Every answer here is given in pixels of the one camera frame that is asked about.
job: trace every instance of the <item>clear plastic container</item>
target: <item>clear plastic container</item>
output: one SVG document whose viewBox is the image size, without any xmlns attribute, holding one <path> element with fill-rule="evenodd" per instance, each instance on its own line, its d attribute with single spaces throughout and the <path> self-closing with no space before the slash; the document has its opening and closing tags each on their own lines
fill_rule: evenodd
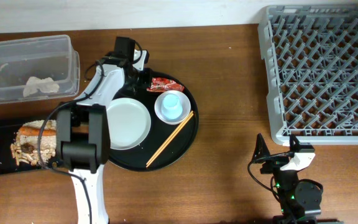
<svg viewBox="0 0 358 224">
<path fill-rule="evenodd" d="M 0 103 L 75 96 L 79 80 L 80 58 L 67 35 L 0 42 Z"/>
</svg>

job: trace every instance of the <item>gray dish rack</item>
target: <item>gray dish rack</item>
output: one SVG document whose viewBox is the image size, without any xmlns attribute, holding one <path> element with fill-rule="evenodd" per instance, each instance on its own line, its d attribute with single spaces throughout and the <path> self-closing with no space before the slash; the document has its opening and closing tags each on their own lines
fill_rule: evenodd
<svg viewBox="0 0 358 224">
<path fill-rule="evenodd" d="M 358 6 L 269 6 L 258 33 L 272 139 L 358 144 Z"/>
</svg>

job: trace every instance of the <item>white plate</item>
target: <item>white plate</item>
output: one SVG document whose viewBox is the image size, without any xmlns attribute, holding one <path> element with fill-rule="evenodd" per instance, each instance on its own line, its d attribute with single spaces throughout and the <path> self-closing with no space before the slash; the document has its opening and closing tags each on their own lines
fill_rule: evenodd
<svg viewBox="0 0 358 224">
<path fill-rule="evenodd" d="M 150 131 L 151 118 L 147 108 L 131 98 L 110 102 L 107 108 L 110 148 L 125 150 L 140 144 Z"/>
</svg>

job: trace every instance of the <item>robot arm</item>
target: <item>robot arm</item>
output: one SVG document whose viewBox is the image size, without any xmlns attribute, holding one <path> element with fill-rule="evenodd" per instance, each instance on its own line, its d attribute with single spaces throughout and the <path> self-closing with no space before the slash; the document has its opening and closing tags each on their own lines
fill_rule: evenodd
<svg viewBox="0 0 358 224">
<path fill-rule="evenodd" d="M 302 144 L 291 135 L 290 151 L 270 155 L 262 135 L 258 134 L 252 158 L 250 164 L 263 163 L 260 173 L 273 174 L 276 183 L 277 192 L 272 186 L 270 190 L 280 202 L 283 216 L 274 217 L 273 223 L 316 224 L 316 216 L 321 214 L 323 186 L 313 180 L 298 179 L 298 171 L 308 167 L 314 158 L 313 146 Z"/>
<path fill-rule="evenodd" d="M 90 98 L 60 110 L 57 115 L 57 154 L 69 173 L 81 177 L 86 186 L 85 192 L 80 180 L 72 177 L 79 224 L 90 223 L 90 219 L 93 224 L 109 221 L 103 197 L 103 168 L 110 150 L 106 107 L 121 88 L 148 85 L 150 80 L 142 73 L 149 54 L 146 50 L 135 50 L 135 44 L 132 39 L 118 37 L 114 51 L 100 60 L 104 77 L 98 89 Z M 102 68 L 96 67 L 94 78 L 76 99 L 92 92 L 101 74 Z M 73 127 L 83 123 L 88 123 L 87 133 L 73 132 Z"/>
</svg>

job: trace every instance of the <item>red snack packet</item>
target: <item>red snack packet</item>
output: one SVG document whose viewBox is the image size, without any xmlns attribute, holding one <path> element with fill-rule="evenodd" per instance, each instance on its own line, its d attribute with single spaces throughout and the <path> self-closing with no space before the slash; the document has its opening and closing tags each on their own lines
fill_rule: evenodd
<svg viewBox="0 0 358 224">
<path fill-rule="evenodd" d="M 185 87 L 181 84 L 177 84 L 175 81 L 167 78 L 153 78 L 150 87 L 147 91 L 154 93 L 162 93 L 168 90 L 183 91 Z"/>
</svg>

